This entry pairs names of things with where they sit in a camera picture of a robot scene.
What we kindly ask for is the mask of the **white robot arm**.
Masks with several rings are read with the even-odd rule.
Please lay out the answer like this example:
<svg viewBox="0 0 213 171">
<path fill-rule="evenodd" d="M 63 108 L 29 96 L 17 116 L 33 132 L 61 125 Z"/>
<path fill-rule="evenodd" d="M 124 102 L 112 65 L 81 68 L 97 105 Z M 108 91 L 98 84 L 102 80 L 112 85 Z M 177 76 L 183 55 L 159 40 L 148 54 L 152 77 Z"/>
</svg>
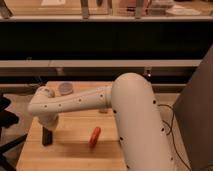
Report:
<svg viewBox="0 0 213 171">
<path fill-rule="evenodd" d="M 125 73 L 103 87 L 56 97 L 46 86 L 37 89 L 28 112 L 54 130 L 64 112 L 113 110 L 128 171 L 177 171 L 152 85 L 137 73 Z"/>
</svg>

